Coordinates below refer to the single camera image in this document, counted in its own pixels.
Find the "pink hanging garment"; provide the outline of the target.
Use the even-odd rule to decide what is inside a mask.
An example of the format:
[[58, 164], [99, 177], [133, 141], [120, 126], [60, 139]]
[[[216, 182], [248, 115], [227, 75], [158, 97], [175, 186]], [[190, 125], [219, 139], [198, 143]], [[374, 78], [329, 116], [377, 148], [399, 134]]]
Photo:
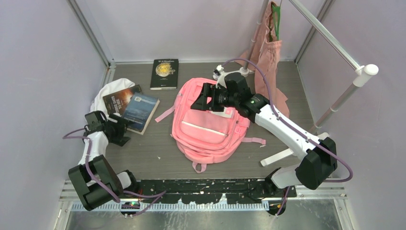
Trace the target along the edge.
[[262, 94], [266, 98], [271, 98], [274, 106], [283, 115], [289, 117], [290, 111], [286, 103], [288, 98], [277, 88], [276, 84], [277, 65], [281, 58], [282, 40], [271, 41], [271, 35], [275, 39], [275, 33], [272, 31], [272, 2], [270, 0], [263, 2], [249, 48], [240, 56], [250, 60], [259, 67], [264, 73], [269, 87], [266, 86], [262, 75], [256, 70], [255, 66], [242, 60], [237, 60], [236, 63], [241, 66], [247, 65], [249, 70], [255, 72], [255, 93]]

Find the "blue grey book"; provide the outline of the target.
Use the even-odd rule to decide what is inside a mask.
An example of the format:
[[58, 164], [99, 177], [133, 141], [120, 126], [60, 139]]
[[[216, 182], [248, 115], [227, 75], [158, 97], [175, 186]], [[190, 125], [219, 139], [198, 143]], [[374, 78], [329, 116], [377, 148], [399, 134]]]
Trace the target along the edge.
[[135, 92], [122, 115], [128, 121], [127, 130], [143, 135], [159, 103], [156, 97]]

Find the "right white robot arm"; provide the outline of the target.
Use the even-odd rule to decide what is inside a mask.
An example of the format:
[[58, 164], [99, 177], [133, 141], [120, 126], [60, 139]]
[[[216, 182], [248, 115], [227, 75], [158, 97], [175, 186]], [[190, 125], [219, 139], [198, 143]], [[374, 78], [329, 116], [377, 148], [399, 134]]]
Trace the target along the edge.
[[225, 84], [204, 83], [191, 109], [221, 112], [235, 108], [252, 123], [271, 132], [300, 159], [300, 163], [274, 170], [268, 177], [266, 191], [277, 197], [284, 188], [303, 185], [317, 189], [337, 168], [335, 142], [320, 139], [292, 122], [279, 112], [262, 94], [252, 94], [245, 77], [239, 73], [226, 75]]

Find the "green clothes hanger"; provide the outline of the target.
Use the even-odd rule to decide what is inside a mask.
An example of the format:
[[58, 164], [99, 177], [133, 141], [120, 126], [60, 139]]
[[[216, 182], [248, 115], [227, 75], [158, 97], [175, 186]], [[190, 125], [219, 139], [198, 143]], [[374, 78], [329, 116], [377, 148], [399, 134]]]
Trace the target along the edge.
[[272, 22], [273, 22], [273, 30], [275, 33], [275, 39], [271, 35], [271, 41], [278, 41], [279, 34], [280, 34], [280, 21], [281, 21], [281, 7], [278, 6], [276, 3], [271, 3], [271, 10], [272, 10]]

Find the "black book gold cover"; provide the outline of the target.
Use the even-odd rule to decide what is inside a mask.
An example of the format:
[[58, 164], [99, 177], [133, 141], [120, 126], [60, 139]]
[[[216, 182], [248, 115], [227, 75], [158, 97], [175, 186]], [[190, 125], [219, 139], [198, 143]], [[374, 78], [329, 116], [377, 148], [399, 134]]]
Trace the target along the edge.
[[151, 74], [151, 90], [176, 89], [178, 86], [179, 60], [155, 59]]

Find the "white clothes rack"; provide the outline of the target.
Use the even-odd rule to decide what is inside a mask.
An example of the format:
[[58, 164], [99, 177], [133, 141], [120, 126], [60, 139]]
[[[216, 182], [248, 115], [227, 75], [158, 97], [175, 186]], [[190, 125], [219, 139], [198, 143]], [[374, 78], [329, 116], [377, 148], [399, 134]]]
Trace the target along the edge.
[[336, 61], [330, 61], [329, 64], [324, 66], [321, 63], [321, 56], [315, 56], [310, 59], [308, 54], [309, 45], [313, 42], [316, 33], [319, 33], [327, 43], [340, 55], [344, 61], [353, 69], [355, 78], [351, 85], [342, 93], [342, 95], [327, 109], [324, 114], [314, 122], [313, 126], [310, 128], [310, 133], [317, 133], [325, 125], [328, 120], [336, 113], [341, 106], [362, 86], [364, 86], [373, 76], [377, 75], [379, 68], [375, 64], [361, 65], [356, 61], [345, 49], [345, 47], [334, 37], [334, 35], [322, 24], [322, 21], [328, 14], [331, 6], [334, 4], [333, 0], [324, 1], [317, 16], [314, 16], [299, 0], [292, 0], [290, 3], [308, 20], [312, 25], [304, 43], [302, 44], [298, 55], [295, 58], [295, 63], [297, 65], [298, 71], [301, 71], [300, 65], [306, 64], [307, 67], [310, 63], [317, 63], [316, 70], [319, 74], [329, 73], [332, 77], [337, 77], [342, 71], [339, 67], [343, 65]]

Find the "white cloth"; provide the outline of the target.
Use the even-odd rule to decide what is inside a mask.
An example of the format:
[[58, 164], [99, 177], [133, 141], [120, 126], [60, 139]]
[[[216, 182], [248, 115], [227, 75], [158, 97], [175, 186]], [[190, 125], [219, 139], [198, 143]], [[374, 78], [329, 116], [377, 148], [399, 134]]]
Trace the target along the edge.
[[120, 79], [114, 80], [114, 81], [106, 84], [105, 86], [103, 86], [100, 89], [100, 91], [98, 92], [98, 94], [96, 95], [94, 100], [92, 101], [91, 106], [90, 106], [90, 112], [103, 111], [103, 113], [106, 115], [106, 117], [109, 117], [103, 97], [106, 95], [130, 88], [130, 87], [133, 87], [133, 86], [135, 86], [135, 83], [130, 81], [127, 78], [120, 78]]

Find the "pink student backpack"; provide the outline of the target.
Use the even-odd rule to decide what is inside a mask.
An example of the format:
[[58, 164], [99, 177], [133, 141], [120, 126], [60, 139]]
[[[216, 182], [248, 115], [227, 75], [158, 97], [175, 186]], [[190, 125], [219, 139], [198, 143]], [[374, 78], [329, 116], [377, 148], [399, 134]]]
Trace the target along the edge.
[[155, 119], [160, 122], [174, 114], [171, 136], [197, 173], [204, 172], [208, 164], [229, 159], [242, 142], [266, 144], [265, 139], [246, 137], [250, 121], [239, 115], [235, 108], [226, 107], [221, 112], [191, 109], [204, 83], [216, 82], [205, 78], [188, 80], [178, 92], [173, 106]]

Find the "dark book orange cover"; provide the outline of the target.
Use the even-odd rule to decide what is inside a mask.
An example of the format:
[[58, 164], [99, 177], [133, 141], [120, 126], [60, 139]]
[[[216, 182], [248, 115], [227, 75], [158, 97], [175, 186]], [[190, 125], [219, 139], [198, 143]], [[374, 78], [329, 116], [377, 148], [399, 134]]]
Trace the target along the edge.
[[106, 114], [123, 115], [134, 93], [142, 93], [140, 85], [135, 85], [120, 91], [103, 96], [103, 102], [106, 107]]

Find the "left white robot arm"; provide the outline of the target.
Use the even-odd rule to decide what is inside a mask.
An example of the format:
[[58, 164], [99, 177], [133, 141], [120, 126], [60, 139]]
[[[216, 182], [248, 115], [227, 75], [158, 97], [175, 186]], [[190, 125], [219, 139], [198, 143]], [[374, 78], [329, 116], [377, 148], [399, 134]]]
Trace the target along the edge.
[[125, 136], [128, 121], [111, 114], [107, 118], [103, 111], [97, 110], [85, 115], [87, 124], [79, 137], [85, 144], [84, 152], [77, 166], [69, 169], [69, 179], [87, 211], [126, 195], [138, 195], [140, 186], [134, 175], [125, 170], [116, 173], [105, 158], [109, 144], [124, 146], [130, 138]]

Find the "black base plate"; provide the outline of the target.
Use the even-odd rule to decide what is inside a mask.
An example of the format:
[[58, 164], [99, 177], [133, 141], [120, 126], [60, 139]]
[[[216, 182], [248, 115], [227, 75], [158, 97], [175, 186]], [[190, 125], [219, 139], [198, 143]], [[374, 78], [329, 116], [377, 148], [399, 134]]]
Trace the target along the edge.
[[267, 198], [281, 201], [287, 197], [296, 197], [296, 189], [279, 189], [271, 185], [270, 179], [144, 179], [137, 181], [135, 188], [127, 188], [144, 196], [153, 196], [165, 192], [158, 202], [162, 204], [216, 204], [225, 196], [227, 204], [256, 204]]

